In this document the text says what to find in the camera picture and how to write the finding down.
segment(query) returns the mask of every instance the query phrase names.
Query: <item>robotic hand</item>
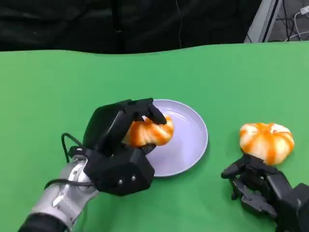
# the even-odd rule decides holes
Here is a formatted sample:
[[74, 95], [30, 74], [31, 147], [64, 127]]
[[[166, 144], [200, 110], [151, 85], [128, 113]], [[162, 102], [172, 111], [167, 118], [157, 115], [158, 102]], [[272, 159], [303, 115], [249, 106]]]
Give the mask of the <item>robotic hand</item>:
[[244, 154], [221, 173], [233, 188], [232, 200], [277, 223], [276, 232], [309, 232], [309, 186], [292, 188], [285, 175], [261, 159]]
[[[146, 154], [155, 145], [132, 148], [122, 143], [132, 122], [143, 120], [142, 116], [157, 124], [167, 122], [153, 105], [153, 99], [126, 100], [96, 109], [82, 144], [63, 134], [68, 165], [59, 179], [47, 183], [19, 232], [71, 231], [87, 202], [99, 192], [124, 196], [148, 189], [155, 170]], [[64, 144], [65, 136], [78, 144], [69, 152]]]

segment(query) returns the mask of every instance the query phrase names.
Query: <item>green tablecloth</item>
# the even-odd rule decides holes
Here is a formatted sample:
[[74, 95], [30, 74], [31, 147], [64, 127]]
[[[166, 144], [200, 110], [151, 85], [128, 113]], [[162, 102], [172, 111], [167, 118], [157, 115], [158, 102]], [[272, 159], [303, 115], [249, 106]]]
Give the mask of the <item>green tablecloth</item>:
[[221, 171], [241, 156], [247, 122], [288, 127], [295, 151], [279, 168], [292, 186], [309, 184], [309, 43], [202, 46], [141, 55], [69, 51], [0, 54], [1, 231], [14, 232], [65, 165], [60, 135], [80, 140], [93, 111], [132, 98], [193, 107], [209, 131], [202, 160], [151, 188], [100, 194], [77, 232], [273, 232], [275, 224], [231, 201]]

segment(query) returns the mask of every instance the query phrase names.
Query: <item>orange and white bread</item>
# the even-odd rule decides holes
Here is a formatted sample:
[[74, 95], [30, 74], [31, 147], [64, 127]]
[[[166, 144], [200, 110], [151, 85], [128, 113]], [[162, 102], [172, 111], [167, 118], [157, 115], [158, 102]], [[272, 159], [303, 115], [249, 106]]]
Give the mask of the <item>orange and white bread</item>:
[[248, 123], [240, 129], [240, 147], [264, 163], [279, 164], [294, 148], [289, 129], [275, 123]]
[[144, 122], [133, 122], [123, 142], [132, 147], [167, 144], [174, 134], [174, 125], [170, 116], [164, 115], [164, 117], [167, 120], [165, 125], [157, 125], [149, 118], [146, 118]]

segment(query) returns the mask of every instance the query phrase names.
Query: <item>pastry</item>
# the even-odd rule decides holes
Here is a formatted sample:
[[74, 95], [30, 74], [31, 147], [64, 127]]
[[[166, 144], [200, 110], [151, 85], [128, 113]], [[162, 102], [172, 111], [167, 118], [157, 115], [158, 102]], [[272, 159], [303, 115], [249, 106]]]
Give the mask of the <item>pastry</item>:
[[123, 142], [132, 147], [146, 144], [156, 144], [157, 146], [167, 144], [174, 134], [174, 125], [170, 116], [164, 115], [164, 117], [167, 120], [165, 125], [157, 125], [149, 118], [146, 118], [144, 122], [133, 122]]
[[266, 164], [279, 164], [291, 153], [294, 140], [291, 132], [275, 123], [249, 123], [240, 129], [240, 147]]

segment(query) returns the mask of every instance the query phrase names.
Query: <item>plate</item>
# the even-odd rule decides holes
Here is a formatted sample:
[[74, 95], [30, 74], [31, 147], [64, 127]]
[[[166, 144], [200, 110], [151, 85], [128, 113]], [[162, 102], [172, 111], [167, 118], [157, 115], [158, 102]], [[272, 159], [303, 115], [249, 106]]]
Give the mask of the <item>plate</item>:
[[172, 100], [154, 100], [154, 105], [172, 118], [174, 135], [164, 146], [157, 146], [147, 155], [156, 177], [180, 174], [195, 165], [203, 156], [208, 132], [201, 116], [189, 106]]

